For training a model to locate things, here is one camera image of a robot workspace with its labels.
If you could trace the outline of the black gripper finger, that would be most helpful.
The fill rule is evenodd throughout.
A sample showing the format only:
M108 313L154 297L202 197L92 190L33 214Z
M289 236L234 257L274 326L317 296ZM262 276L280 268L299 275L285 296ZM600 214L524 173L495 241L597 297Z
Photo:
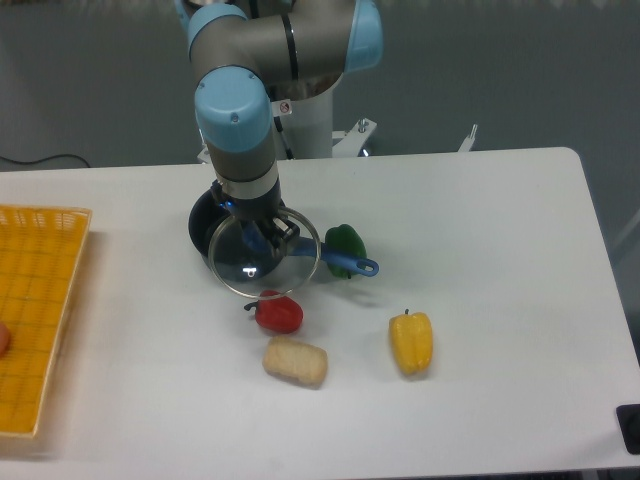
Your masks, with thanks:
M271 251L274 257L286 257L295 249L300 238L300 227L286 217L274 217L270 224Z

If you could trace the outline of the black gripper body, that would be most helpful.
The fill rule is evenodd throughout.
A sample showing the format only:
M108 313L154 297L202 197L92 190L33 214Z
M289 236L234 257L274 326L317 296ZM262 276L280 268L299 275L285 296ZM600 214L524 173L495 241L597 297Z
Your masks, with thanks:
M230 216L246 222L271 221L277 216L282 203L279 180L267 193L250 199L241 199L225 193L218 180L212 183L210 190L217 207Z

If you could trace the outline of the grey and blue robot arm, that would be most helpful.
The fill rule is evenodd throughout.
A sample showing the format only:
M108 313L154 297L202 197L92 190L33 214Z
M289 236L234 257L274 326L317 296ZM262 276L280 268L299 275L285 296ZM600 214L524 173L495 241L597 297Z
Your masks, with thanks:
M179 1L175 10L216 175L188 224L206 254L224 218L274 219L278 159L332 155L334 89L380 62L382 21L372 1Z

